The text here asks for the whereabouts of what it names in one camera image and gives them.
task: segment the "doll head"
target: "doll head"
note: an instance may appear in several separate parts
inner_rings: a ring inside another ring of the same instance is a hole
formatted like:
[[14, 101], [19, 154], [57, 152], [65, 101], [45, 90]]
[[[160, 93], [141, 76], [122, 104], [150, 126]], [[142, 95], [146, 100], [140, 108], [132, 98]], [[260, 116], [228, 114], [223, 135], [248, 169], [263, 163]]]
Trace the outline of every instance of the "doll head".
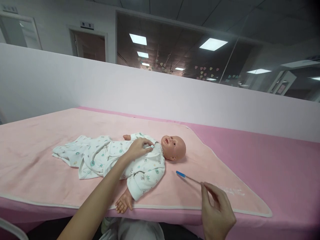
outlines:
[[186, 144], [181, 137], [163, 136], [161, 139], [163, 155], [167, 160], [176, 161], [186, 155]]

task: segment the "baby doll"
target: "baby doll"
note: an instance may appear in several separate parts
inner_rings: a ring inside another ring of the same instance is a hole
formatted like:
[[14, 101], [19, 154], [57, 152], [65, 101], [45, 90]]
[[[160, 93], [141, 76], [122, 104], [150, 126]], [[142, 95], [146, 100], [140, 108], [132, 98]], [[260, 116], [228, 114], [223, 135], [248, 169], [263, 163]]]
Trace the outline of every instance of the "baby doll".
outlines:
[[79, 179], [104, 177], [139, 137], [150, 140], [154, 148], [133, 160], [120, 178], [127, 179], [127, 189], [116, 202], [116, 210], [124, 213], [128, 207], [132, 210], [133, 200], [137, 201], [160, 181], [165, 171], [165, 160], [176, 161], [185, 156], [186, 145], [182, 138], [163, 136], [159, 143], [143, 133], [124, 135], [124, 141], [112, 141], [109, 136], [95, 139], [80, 136], [74, 142], [55, 147], [52, 155], [71, 167], [78, 167]]

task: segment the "pink towel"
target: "pink towel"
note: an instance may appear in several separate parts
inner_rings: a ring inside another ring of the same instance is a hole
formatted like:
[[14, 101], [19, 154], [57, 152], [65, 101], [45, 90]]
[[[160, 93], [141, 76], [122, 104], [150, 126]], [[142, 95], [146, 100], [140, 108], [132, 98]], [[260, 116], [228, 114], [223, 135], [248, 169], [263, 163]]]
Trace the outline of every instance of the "pink towel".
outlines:
[[[164, 177], [135, 203], [135, 208], [200, 210], [200, 186], [178, 177], [175, 171], [180, 171], [225, 190], [235, 212], [272, 216], [264, 201], [186, 126], [81, 109], [0, 126], [0, 196], [35, 205], [78, 208], [102, 178], [79, 180], [77, 169], [52, 157], [52, 149], [79, 135], [93, 138], [110, 135], [120, 140], [122, 135], [135, 132], [144, 132], [156, 140], [163, 135], [178, 135], [187, 146], [186, 157], [177, 162], [167, 161]], [[122, 181], [115, 201], [125, 187], [126, 182]]]

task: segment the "white sleeve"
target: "white sleeve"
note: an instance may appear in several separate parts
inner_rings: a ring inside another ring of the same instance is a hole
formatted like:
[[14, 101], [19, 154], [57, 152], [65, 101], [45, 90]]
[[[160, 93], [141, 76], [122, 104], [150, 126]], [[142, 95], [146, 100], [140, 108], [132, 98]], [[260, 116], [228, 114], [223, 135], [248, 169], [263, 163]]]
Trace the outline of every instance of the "white sleeve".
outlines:
[[144, 193], [157, 185], [164, 174], [165, 168], [156, 168], [149, 172], [137, 172], [135, 175], [127, 178], [128, 189], [135, 201]]

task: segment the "hand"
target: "hand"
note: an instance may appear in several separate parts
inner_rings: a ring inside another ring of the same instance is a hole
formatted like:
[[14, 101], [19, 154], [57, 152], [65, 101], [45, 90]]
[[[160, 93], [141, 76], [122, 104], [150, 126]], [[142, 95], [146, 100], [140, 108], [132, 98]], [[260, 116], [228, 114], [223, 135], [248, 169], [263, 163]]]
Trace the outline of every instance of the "hand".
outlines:
[[131, 136], [130, 135], [123, 135], [123, 138], [126, 141], [130, 141], [131, 140]]
[[133, 161], [153, 150], [153, 148], [143, 148], [145, 144], [154, 146], [154, 144], [146, 138], [138, 138], [133, 141], [128, 151], [125, 153], [130, 161]]
[[116, 202], [117, 213], [120, 213], [120, 212], [122, 214], [125, 213], [128, 207], [132, 211], [132, 202], [133, 202], [133, 197], [129, 189], [127, 188], [126, 191], [121, 195], [119, 200]]
[[[210, 204], [208, 191], [214, 199], [214, 206]], [[227, 194], [210, 183], [201, 183], [201, 193], [205, 239], [224, 240], [237, 221]]]

